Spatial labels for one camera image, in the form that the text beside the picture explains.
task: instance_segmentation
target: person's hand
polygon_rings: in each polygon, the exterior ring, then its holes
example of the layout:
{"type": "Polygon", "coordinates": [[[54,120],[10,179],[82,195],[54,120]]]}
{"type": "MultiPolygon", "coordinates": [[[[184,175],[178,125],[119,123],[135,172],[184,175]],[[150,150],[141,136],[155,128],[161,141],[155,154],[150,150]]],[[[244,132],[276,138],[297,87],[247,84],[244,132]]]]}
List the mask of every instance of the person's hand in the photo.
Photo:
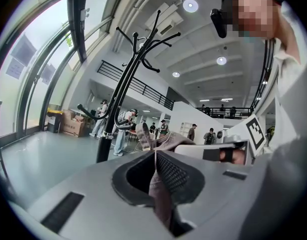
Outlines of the person's hand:
{"type": "MultiPolygon", "coordinates": [[[[225,160],[225,151],[220,151],[220,161],[225,160]]],[[[242,149],[234,149],[232,152],[232,163],[236,165],[243,165],[245,163],[245,151],[242,149]]]]}

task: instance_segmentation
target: black wrist strap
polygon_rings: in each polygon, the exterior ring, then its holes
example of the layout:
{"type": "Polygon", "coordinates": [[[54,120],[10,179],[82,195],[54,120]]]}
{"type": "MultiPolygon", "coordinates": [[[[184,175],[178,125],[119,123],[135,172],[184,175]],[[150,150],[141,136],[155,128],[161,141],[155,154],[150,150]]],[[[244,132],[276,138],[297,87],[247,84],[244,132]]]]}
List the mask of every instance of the black wrist strap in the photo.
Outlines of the black wrist strap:
{"type": "Polygon", "coordinates": [[[233,148],[226,148],[224,150],[224,160],[223,160],[223,162],[232,163],[233,162],[233,152],[234,152],[233,148]]]}

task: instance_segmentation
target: person's neck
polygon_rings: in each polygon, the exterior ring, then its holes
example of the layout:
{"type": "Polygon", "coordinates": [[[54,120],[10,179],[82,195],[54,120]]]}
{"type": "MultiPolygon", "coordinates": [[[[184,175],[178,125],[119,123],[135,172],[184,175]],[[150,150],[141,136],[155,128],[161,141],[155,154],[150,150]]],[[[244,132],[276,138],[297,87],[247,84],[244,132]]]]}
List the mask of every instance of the person's neck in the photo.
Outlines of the person's neck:
{"type": "Polygon", "coordinates": [[[299,63],[301,63],[294,30],[281,14],[281,7],[278,11],[278,24],[274,34],[274,37],[278,38],[284,46],[285,53],[293,56],[299,63]]]}

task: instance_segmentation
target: person in brown shirt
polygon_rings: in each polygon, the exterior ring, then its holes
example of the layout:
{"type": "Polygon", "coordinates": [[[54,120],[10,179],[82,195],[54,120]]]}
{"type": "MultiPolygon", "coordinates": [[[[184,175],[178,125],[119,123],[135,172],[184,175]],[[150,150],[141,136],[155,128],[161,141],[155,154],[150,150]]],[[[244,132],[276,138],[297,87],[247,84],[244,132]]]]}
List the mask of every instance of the person in brown shirt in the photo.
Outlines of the person in brown shirt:
{"type": "Polygon", "coordinates": [[[194,123],[192,125],[192,127],[190,128],[189,132],[188,132],[188,136],[187,138],[194,141],[195,138],[195,129],[196,129],[197,125],[194,123]]]}

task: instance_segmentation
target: railing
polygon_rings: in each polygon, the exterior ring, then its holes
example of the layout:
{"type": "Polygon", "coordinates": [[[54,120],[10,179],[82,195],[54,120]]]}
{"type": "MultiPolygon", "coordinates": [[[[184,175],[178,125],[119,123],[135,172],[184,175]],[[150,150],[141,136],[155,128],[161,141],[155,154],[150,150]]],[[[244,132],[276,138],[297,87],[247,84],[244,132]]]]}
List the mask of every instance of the railing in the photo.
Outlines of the railing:
{"type": "Polygon", "coordinates": [[[264,89],[268,84],[268,79],[273,66],[275,43],[276,43],[275,39],[271,39],[269,40],[269,42],[267,40],[265,41],[262,72],[257,91],[250,106],[251,111],[255,110],[257,104],[262,98],[264,89]]]}
{"type": "MultiPolygon", "coordinates": [[[[102,60],[100,68],[98,69],[97,72],[117,82],[119,81],[123,73],[123,71],[120,68],[104,60],[102,60]]],[[[157,102],[158,104],[163,105],[167,109],[173,110],[174,107],[173,101],[171,101],[170,99],[159,93],[158,91],[154,90],[144,82],[138,80],[137,78],[133,77],[129,88],[148,97],[149,99],[157,102]]]]}
{"type": "Polygon", "coordinates": [[[212,118],[225,118],[225,119],[246,119],[252,111],[250,107],[224,107],[221,111],[220,107],[196,107],[197,110],[207,114],[212,118]]]}

